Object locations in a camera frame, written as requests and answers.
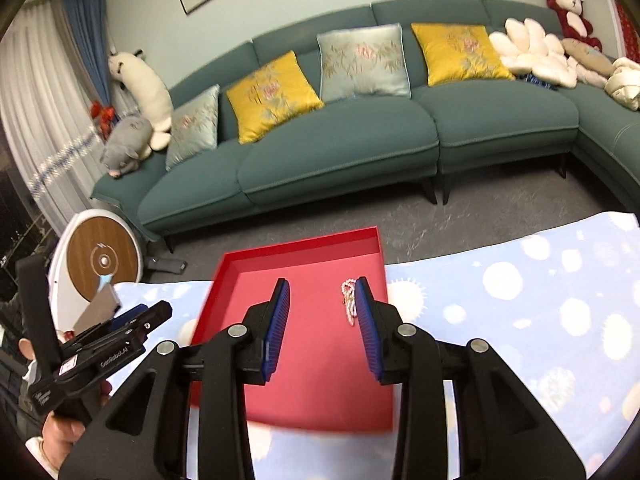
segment metal bolt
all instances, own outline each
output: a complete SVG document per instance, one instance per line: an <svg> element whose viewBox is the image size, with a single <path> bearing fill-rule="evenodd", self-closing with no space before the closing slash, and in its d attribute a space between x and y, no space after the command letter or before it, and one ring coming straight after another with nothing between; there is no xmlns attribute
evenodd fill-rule
<svg viewBox="0 0 640 480"><path fill-rule="evenodd" d="M471 349L479 354L485 353L489 349L489 343L484 339L474 339L471 342Z"/></svg>
<svg viewBox="0 0 640 480"><path fill-rule="evenodd" d="M229 327L229 330L227 330L227 333L231 336L231 337L242 337L244 334L247 333L247 327L245 327L244 325L233 325Z"/></svg>
<svg viewBox="0 0 640 480"><path fill-rule="evenodd" d="M162 341L157 350L160 355L167 355L175 350L175 344L172 341Z"/></svg>
<svg viewBox="0 0 640 480"><path fill-rule="evenodd" d="M418 332L417 328L409 323L404 323L398 327L398 333L402 337L411 337L415 335L416 332Z"/></svg>

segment sofa leg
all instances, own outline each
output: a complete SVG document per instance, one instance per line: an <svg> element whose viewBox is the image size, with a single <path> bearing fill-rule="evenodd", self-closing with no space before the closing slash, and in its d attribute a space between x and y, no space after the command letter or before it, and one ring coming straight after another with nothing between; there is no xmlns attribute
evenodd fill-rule
<svg viewBox="0 0 640 480"><path fill-rule="evenodd" d="M164 243L166 244L166 248L171 254L174 254L175 251L175 242L171 235L167 235L164 237Z"/></svg>
<svg viewBox="0 0 640 480"><path fill-rule="evenodd" d="M425 197L432 204L438 205L438 199L436 198L436 192L433 189L433 177L427 177L420 181L420 186L424 192Z"/></svg>
<svg viewBox="0 0 640 480"><path fill-rule="evenodd" d="M561 155L558 156L556 171L562 178L566 178L566 153L561 153Z"/></svg>
<svg viewBox="0 0 640 480"><path fill-rule="evenodd" d="M451 193L449 179L446 176L441 175L440 183L442 184L442 205L447 205L449 202L449 193Z"/></svg>

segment embroidered pillow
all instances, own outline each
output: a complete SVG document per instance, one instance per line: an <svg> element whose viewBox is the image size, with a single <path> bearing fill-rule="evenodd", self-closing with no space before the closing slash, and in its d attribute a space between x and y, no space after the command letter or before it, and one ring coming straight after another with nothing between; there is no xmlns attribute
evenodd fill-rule
<svg viewBox="0 0 640 480"><path fill-rule="evenodd" d="M413 23L429 86L465 79L514 79L482 25Z"/></svg>
<svg viewBox="0 0 640 480"><path fill-rule="evenodd" d="M356 95L411 97L398 23L318 34L318 44L325 103Z"/></svg>
<svg viewBox="0 0 640 480"><path fill-rule="evenodd" d="M166 170L218 145L218 96L215 85L174 110L171 140L166 151Z"/></svg>
<svg viewBox="0 0 640 480"><path fill-rule="evenodd" d="M238 118L240 144L256 142L276 126L324 106L293 51L242 79L226 95Z"/></svg>

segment red decoration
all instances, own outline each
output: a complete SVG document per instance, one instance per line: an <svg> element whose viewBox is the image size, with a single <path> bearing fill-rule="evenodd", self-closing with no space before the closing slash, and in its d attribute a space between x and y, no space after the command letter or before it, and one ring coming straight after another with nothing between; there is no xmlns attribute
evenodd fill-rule
<svg viewBox="0 0 640 480"><path fill-rule="evenodd" d="M616 2L616 10L622 27L622 37L625 40L625 56L631 61L640 63L640 36L626 14L624 7L618 2Z"/></svg>
<svg viewBox="0 0 640 480"><path fill-rule="evenodd" d="M113 106L103 108L98 101L91 103L91 118L97 122L100 134L104 140L109 138L111 123L116 118L116 110Z"/></svg>

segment white sheer curtain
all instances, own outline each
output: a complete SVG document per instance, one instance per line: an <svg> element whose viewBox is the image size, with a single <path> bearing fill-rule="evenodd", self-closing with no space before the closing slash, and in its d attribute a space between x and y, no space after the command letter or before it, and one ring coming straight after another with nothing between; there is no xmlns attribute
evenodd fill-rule
<svg viewBox="0 0 640 480"><path fill-rule="evenodd" d="M25 6L0 43L0 114L20 174L58 234L91 207L104 173L89 106L50 1Z"/></svg>

